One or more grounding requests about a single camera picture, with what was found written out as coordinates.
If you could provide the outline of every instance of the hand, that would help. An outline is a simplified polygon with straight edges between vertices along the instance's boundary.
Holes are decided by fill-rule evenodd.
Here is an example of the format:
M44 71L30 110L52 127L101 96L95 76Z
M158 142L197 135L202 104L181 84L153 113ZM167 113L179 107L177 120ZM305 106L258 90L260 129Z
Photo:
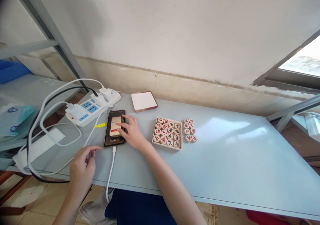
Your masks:
M94 158L99 146L86 146L80 149L70 163L69 192L82 200L86 195L96 171Z
M145 139L145 137L140 132L137 120L129 115L123 114L122 116L129 120L129 124L116 123L116 125L124 127L128 131L128 133L126 133L122 129L118 128L117 131L120 133L120 135L124 137L132 147L140 151L147 146L151 146L151 144Z

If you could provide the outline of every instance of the white notepad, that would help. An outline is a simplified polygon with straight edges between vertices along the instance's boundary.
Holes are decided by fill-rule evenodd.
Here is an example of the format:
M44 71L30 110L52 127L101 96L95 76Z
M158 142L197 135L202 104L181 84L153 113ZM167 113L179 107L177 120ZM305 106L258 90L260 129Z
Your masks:
M131 94L135 112L155 109L158 104L151 91Z

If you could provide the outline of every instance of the phone screen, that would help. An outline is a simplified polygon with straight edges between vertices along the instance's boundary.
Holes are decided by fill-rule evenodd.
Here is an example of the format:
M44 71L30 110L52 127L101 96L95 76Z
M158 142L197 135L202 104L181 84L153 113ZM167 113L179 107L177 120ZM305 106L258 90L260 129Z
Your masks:
M123 127L116 125L116 123L124 122L122 114L125 114L124 110L117 110L109 112L108 124L106 135L104 139L104 147L113 147L117 145L122 145L125 143L125 139L117 131L118 128L126 131Z

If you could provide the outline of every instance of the white wall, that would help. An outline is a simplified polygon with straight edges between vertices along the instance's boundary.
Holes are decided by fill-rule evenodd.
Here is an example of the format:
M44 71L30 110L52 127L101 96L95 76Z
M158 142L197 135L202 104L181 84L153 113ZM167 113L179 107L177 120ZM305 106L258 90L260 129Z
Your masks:
M76 55L241 86L320 29L320 0L42 1ZM38 38L12 4L0 40Z

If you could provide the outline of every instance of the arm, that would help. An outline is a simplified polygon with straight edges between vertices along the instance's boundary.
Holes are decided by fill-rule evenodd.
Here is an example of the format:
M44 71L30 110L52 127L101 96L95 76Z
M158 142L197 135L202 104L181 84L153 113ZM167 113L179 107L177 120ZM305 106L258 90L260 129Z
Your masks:
M129 124L117 123L117 125L126 128L128 133L122 129L118 129L119 133L131 146L140 150L145 156L160 188L163 199L176 223L190 225L207 224L187 188L151 143L141 134L137 120L128 115L123 115L123 117L129 120Z
M80 149L71 161L69 191L53 225L75 224L79 207L89 190L96 170L94 161L96 150L102 148L86 146Z

